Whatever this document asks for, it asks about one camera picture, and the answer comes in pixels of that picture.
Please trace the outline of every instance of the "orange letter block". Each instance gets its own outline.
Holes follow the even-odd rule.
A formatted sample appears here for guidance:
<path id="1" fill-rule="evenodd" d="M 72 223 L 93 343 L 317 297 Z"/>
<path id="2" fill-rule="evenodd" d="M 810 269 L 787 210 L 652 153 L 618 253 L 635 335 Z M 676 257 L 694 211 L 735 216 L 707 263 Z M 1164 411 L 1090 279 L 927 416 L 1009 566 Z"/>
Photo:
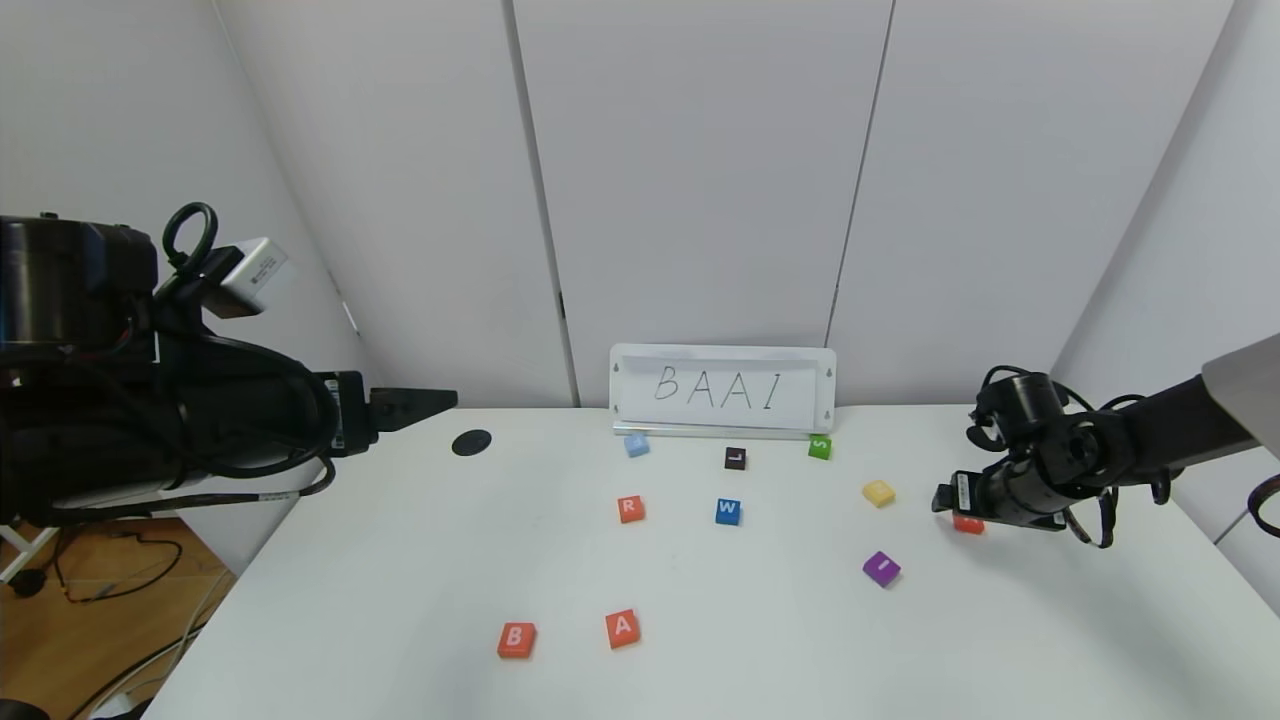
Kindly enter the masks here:
<path id="1" fill-rule="evenodd" d="M 960 515 L 959 512 L 951 514 L 951 524 L 961 533 L 972 533 L 975 536 L 980 536 L 982 530 L 987 528 L 987 525 L 978 518 L 968 518 L 965 515 Z"/>
<path id="2" fill-rule="evenodd" d="M 635 610 L 623 610 L 604 616 L 604 628 L 609 633 L 609 647 L 617 650 L 640 639 L 640 623 Z"/>
<path id="3" fill-rule="evenodd" d="M 639 495 L 632 495 L 631 497 L 620 497 L 618 515 L 622 518 L 623 523 L 635 523 L 636 520 L 644 520 L 644 501 L 640 500 Z"/>
<path id="4" fill-rule="evenodd" d="M 534 652 L 536 634 L 532 623 L 507 623 L 498 638 L 498 657 L 529 657 Z"/>

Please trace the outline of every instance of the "black round disc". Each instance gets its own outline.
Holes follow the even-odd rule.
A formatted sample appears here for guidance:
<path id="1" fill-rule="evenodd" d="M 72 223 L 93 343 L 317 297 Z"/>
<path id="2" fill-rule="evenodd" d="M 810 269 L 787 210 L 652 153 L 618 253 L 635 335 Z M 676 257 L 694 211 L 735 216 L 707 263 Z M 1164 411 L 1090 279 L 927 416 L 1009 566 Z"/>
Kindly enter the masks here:
<path id="1" fill-rule="evenodd" d="M 493 436 L 489 434 L 489 430 L 467 430 L 453 438 L 453 454 L 468 457 L 484 452 L 490 442 L 493 442 Z"/>

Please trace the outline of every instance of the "light blue block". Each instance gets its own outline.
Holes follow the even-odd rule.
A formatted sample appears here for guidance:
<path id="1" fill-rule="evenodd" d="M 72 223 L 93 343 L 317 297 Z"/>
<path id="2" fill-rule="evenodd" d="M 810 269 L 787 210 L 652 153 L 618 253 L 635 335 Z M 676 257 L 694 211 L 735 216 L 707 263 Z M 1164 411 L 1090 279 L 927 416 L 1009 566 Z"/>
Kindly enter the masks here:
<path id="1" fill-rule="evenodd" d="M 716 521 L 721 525 L 736 525 L 742 521 L 742 502 L 719 498 L 716 501 Z"/>
<path id="2" fill-rule="evenodd" d="M 649 452 L 649 438 L 644 433 L 631 433 L 622 438 L 622 445 L 627 447 L 627 455 L 635 457 Z"/>

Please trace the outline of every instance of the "black cable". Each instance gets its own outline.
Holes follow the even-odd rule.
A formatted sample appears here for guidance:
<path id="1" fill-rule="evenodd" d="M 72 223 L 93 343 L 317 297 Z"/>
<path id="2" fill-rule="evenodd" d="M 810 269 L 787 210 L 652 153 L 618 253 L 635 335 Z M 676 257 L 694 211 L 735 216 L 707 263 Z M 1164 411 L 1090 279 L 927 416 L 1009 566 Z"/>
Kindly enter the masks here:
<path id="1" fill-rule="evenodd" d="M 133 541 L 137 542 L 138 544 L 168 544 L 168 546 L 172 546 L 174 548 L 173 559 L 169 561 L 169 565 L 164 570 L 161 570 L 156 577 L 148 579 L 147 582 L 142 583 L 141 585 L 138 585 L 136 588 L 129 588 L 127 591 L 122 591 L 122 592 L 116 592 L 116 593 L 109 592 L 106 594 L 96 594 L 93 597 L 72 597 L 70 589 L 67 587 L 67 580 L 63 578 L 63 568 L 61 568 L 61 562 L 60 561 L 61 561 L 63 552 L 65 552 L 67 548 L 70 547 L 70 543 L 74 542 L 76 538 L 79 537 L 79 536 L 77 533 L 76 536 L 70 537 L 67 541 L 67 543 L 64 544 L 63 539 L 69 533 L 65 532 L 65 530 L 61 532 L 61 533 L 58 533 L 58 539 L 54 542 L 54 562 L 52 564 L 54 564 L 54 575 L 58 577 L 58 585 L 63 591 L 63 597 L 67 598 L 67 602 L 70 602 L 73 605 L 88 605 L 91 602 L 100 602 L 100 601 L 104 601 L 104 600 L 114 600 L 114 598 L 118 598 L 118 597 L 124 597 L 124 596 L 128 596 L 128 594 L 133 594 L 136 592 L 145 591 L 146 588 L 150 588 L 151 585 L 159 583 L 161 578 L 164 578 L 170 571 L 173 571 L 173 569 L 178 566 L 178 561 L 182 560 L 183 548 L 182 548 L 182 543 L 179 543 L 179 542 L 165 541 L 165 539 L 148 541 L 148 539 L 146 539 L 146 538 L 142 537 L 142 533 L 119 533 L 119 534 L 113 536 L 113 537 L 115 537 L 115 538 L 133 538 Z"/>
<path id="2" fill-rule="evenodd" d="M 119 683 L 122 678 L 124 678 L 129 673 L 137 670 L 138 667 L 142 667 L 147 662 L 151 662 L 156 657 L 160 657 L 161 655 L 169 652 L 170 650 L 173 650 L 174 647 L 177 647 L 178 643 L 183 642 L 184 638 L 191 638 L 191 637 L 195 637 L 195 635 L 200 634 L 200 630 L 202 630 L 205 628 L 205 625 L 207 625 L 207 623 L 201 623 L 200 625 L 196 625 L 186 635 L 178 637 L 177 639 L 174 639 L 169 644 L 166 644 L 166 646 L 159 648 L 159 650 L 152 651 L 151 653 L 148 653 L 143 659 L 138 660 L 133 665 L 129 665 L 124 670 L 120 670 L 114 678 L 111 678 L 110 680 L 108 680 L 106 683 L 104 683 L 101 688 L 99 688 L 97 691 L 95 691 L 93 694 L 88 696 L 88 698 L 86 698 L 84 702 L 82 702 L 79 705 L 79 707 L 77 707 L 76 710 L 73 710 L 72 714 L 67 716 L 67 720 L 76 720 L 77 717 L 79 717 L 81 712 L 84 712 L 86 710 L 88 710 L 88 707 L 93 703 L 95 700 L 97 700 L 97 697 L 100 694 L 105 693 L 115 683 Z"/>
<path id="3" fill-rule="evenodd" d="M 195 218 L 196 215 L 205 217 L 205 229 L 200 233 L 200 241 L 196 242 L 196 249 L 191 251 L 191 255 L 180 252 L 175 243 L 178 241 L 178 231 L 182 225 Z M 188 202 L 178 209 L 177 213 L 169 218 L 169 222 L 164 227 L 164 233 L 160 237 L 160 247 L 164 250 L 165 259 L 169 265 L 174 268 L 173 277 L 165 281 L 165 283 L 156 291 L 155 302 L 157 306 L 166 305 L 169 297 L 177 292 L 182 284 L 191 279 L 193 275 L 200 273 L 201 265 L 205 259 L 209 258 L 209 252 L 214 249 L 214 238 L 218 236 L 218 213 L 204 202 Z"/>
<path id="4" fill-rule="evenodd" d="M 982 387 L 989 386 L 992 378 L 996 377 L 996 373 L 1018 373 L 1019 375 L 1028 375 L 1030 374 L 1030 370 L 1019 368 L 1018 365 L 996 365 L 995 368 L 987 370 L 987 377 L 982 378 Z"/>
<path id="5" fill-rule="evenodd" d="M 1253 515 L 1253 521 L 1263 533 L 1280 538 L 1280 528 L 1262 519 L 1262 505 L 1276 493 L 1280 493 L 1280 475 L 1275 475 L 1253 488 L 1253 492 L 1249 493 L 1248 509 L 1249 515 Z"/>
<path id="6" fill-rule="evenodd" d="M 183 497 L 170 497 L 165 500 L 152 500 L 148 502 L 134 502 L 132 505 L 113 505 L 110 507 L 84 507 L 70 510 L 52 510 L 52 518 L 59 523 L 95 523 L 100 520 L 114 520 L 124 516 L 145 516 L 151 512 L 165 510 L 186 510 L 188 507 L 212 507 L 216 505 L 241 505 L 244 502 L 266 502 L 273 500 L 292 500 L 296 497 L 308 497 L 324 491 L 333 484 L 338 477 L 338 469 L 328 456 L 320 456 L 324 465 L 324 477 L 298 491 L 261 492 L 261 493 L 204 493 L 188 495 Z"/>
<path id="7" fill-rule="evenodd" d="M 205 217 L 205 229 L 200 233 L 200 241 L 196 242 L 196 249 L 191 251 L 191 255 L 179 251 L 175 245 L 178 242 L 178 231 L 187 220 L 195 218 L 196 215 Z M 205 258 L 214 249 L 214 238 L 218 237 L 218 213 L 212 208 L 204 202 L 188 202 L 178 209 L 177 213 L 169 218 L 169 222 L 164 225 L 164 233 L 160 236 L 160 247 L 164 250 L 165 258 L 169 260 L 169 265 L 173 266 L 179 274 L 189 275 L 200 269 L 200 265 L 205 263 Z"/>
<path id="8" fill-rule="evenodd" d="M 165 448 L 170 450 L 174 455 L 177 455 L 193 468 L 205 470 L 211 475 L 220 475 L 224 478 L 233 478 L 233 479 L 262 478 L 266 475 L 283 473 L 285 470 L 292 470 L 293 468 L 297 468 L 307 462 L 312 457 L 316 457 L 323 452 L 325 452 L 326 450 L 329 450 L 333 442 L 333 436 L 338 432 L 338 406 L 337 402 L 333 400 L 333 395 L 329 393 L 329 388 L 325 387 L 324 382 L 319 377 L 316 377 L 315 373 L 308 370 L 306 365 L 298 363 L 297 360 L 293 360 L 292 357 L 275 352 L 274 350 L 268 350 L 265 347 L 252 345 L 248 342 L 242 342 L 238 340 L 216 337 L 216 336 L 170 336 L 170 337 L 175 337 L 179 341 L 192 342 L 196 345 L 221 346 L 221 347 L 230 347 L 251 352 L 253 355 L 257 355 L 259 357 L 274 363 L 283 370 L 280 374 L 293 375 L 301 379 L 311 391 L 311 396 L 315 400 L 316 405 L 316 413 L 319 415 L 319 421 L 316 423 L 315 430 L 312 432 L 311 437 L 306 441 L 307 445 L 303 448 L 300 448 L 301 450 L 300 454 L 273 462 L 270 465 L 261 465 L 257 468 L 237 468 L 234 465 L 227 465 L 223 462 L 218 462 L 216 460 L 202 457 L 196 452 L 193 452 L 191 448 L 188 448 L 186 445 L 182 445 L 180 442 L 168 437 L 163 430 L 160 430 L 151 423 L 151 419 L 147 416 L 146 410 L 142 406 L 140 406 L 138 402 L 133 400 L 132 396 L 129 396 L 129 393 L 124 389 L 124 387 L 120 386 L 120 383 L 115 378 L 113 378 L 96 365 L 93 365 L 91 361 L 88 363 L 84 361 L 86 359 L 83 356 L 79 356 L 77 354 L 67 355 L 55 348 L 36 348 L 24 355 L 18 355 L 24 352 L 19 350 L 13 354 L 18 355 L 17 357 L 5 357 L 5 365 L 15 368 L 26 365 L 61 364 L 68 368 L 74 368 L 77 370 L 81 370 L 82 373 L 88 375 L 92 380 L 95 380 L 95 383 L 100 389 L 102 389 L 109 397 L 115 400 L 120 405 L 120 407 L 123 407 L 129 415 L 132 415 L 134 421 L 137 421 L 138 427 L 146 430 L 146 433 L 151 436 L 152 439 L 163 443 Z"/>
<path id="9" fill-rule="evenodd" d="M 1098 511 L 1102 516 L 1102 534 L 1098 537 L 1097 547 L 1098 550 L 1106 550 L 1115 543 L 1115 528 L 1116 528 L 1116 507 L 1120 506 L 1120 488 L 1108 487 L 1098 496 Z M 1062 510 L 1062 519 L 1066 521 L 1066 527 L 1071 529 L 1071 534 L 1084 544 L 1094 544 L 1093 538 L 1089 537 L 1088 530 L 1080 525 L 1080 521 L 1075 519 L 1075 514 L 1068 507 Z"/>
<path id="10" fill-rule="evenodd" d="M 1107 404 L 1102 406 L 1102 409 L 1103 410 L 1115 410 L 1116 405 L 1120 405 L 1120 404 L 1124 404 L 1124 402 L 1137 402 L 1139 400 L 1146 400 L 1146 397 L 1147 397 L 1146 395 L 1137 395 L 1137 393 L 1121 395 L 1120 397 L 1114 397 L 1114 398 L 1108 400 Z"/>
<path id="11" fill-rule="evenodd" d="M 1020 375 L 1029 375 L 1030 370 L 1028 370 L 1025 368 L 1019 368 L 1018 365 L 996 365 L 995 368 L 987 370 L 987 375 L 982 378 L 982 387 L 989 386 L 992 378 L 996 377 L 996 373 L 1018 373 Z M 1075 392 L 1074 389 L 1066 387 L 1065 384 L 1062 384 L 1062 383 L 1060 383 L 1057 380 L 1052 380 L 1052 383 L 1053 383 L 1053 387 L 1057 388 L 1059 392 L 1061 392 L 1062 395 L 1065 395 L 1065 396 L 1070 397 L 1071 400 L 1074 400 L 1076 402 L 1076 405 L 1079 405 L 1080 407 L 1084 407 L 1089 413 L 1094 411 L 1093 406 L 1089 405 L 1089 401 L 1084 400 L 1083 397 L 1080 397 L 1080 395 L 1078 392 Z"/>

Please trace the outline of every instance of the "sign holder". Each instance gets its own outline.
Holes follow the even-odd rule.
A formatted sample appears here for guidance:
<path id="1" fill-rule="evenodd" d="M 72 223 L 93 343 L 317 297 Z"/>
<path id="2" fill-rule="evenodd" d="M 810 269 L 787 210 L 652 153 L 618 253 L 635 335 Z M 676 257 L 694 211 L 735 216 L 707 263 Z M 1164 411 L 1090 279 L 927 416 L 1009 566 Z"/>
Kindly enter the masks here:
<path id="1" fill-rule="evenodd" d="M 609 351 L 613 432 L 804 439 L 836 415 L 824 347 L 618 343 Z"/>

